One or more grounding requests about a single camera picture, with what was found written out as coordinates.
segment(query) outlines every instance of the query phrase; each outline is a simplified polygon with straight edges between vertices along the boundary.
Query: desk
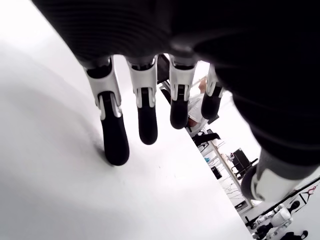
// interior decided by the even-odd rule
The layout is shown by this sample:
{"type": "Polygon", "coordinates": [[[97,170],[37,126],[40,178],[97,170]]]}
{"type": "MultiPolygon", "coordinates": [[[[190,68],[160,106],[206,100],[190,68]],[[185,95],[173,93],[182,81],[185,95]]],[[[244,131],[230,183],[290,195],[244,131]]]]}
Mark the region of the desk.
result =
{"type": "MultiPolygon", "coordinates": [[[[30,2],[7,4],[7,23],[47,37],[0,46],[0,239],[251,239],[188,133],[170,126],[160,91],[158,140],[140,141],[122,56],[115,66],[130,157],[121,167],[108,165],[80,65],[30,2]]],[[[7,32],[4,40],[10,38],[7,32]]]]}

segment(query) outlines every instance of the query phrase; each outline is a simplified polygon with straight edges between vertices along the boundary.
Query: humanoid robot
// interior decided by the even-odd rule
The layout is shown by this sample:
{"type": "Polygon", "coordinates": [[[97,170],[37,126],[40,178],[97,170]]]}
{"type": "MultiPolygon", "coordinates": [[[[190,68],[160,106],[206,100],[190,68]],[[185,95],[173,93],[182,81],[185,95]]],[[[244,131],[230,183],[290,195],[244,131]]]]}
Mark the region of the humanoid robot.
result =
{"type": "Polygon", "coordinates": [[[272,1],[32,1],[83,66],[111,164],[125,164],[130,154],[113,55],[127,60],[140,139],[151,145],[158,136],[157,55],[168,53],[174,128],[187,124],[197,62],[206,61],[218,80],[207,79],[203,117],[217,114],[225,88],[261,145],[259,163],[242,180],[246,198],[279,201],[318,168],[317,5],[291,2],[288,11],[272,1]]]}
{"type": "Polygon", "coordinates": [[[252,237],[257,240],[266,239],[269,240],[274,236],[283,232],[293,221],[292,211],[300,206],[299,201],[294,201],[289,208],[286,208],[283,204],[278,205],[274,210],[268,212],[265,215],[261,215],[251,226],[251,229],[256,229],[256,232],[252,234],[252,237]],[[267,225],[261,225],[266,220],[270,219],[270,223],[267,225]],[[277,228],[274,232],[269,233],[273,228],[277,228]]]}

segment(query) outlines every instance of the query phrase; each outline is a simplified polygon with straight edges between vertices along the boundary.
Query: metal finger segment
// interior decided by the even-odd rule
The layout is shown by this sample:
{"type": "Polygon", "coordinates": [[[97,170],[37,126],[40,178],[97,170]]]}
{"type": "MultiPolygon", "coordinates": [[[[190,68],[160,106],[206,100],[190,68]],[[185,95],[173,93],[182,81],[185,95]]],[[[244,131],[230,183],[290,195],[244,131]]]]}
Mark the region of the metal finger segment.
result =
{"type": "Polygon", "coordinates": [[[113,58],[108,58],[105,65],[100,67],[85,69],[85,72],[95,103],[101,110],[100,119],[106,159],[112,165],[123,165],[127,162],[130,151],[113,58]]]}
{"type": "Polygon", "coordinates": [[[156,116],[157,56],[127,58],[138,111],[139,136],[146,145],[158,138],[156,116]]]}
{"type": "Polygon", "coordinates": [[[170,56],[170,122],[175,129],[182,129],[187,126],[190,89],[197,63],[198,61],[194,59],[170,56]]]}
{"type": "Polygon", "coordinates": [[[218,115],[223,87],[219,82],[215,68],[212,64],[206,79],[206,90],[201,105],[201,114],[205,119],[213,119],[218,115]]]}

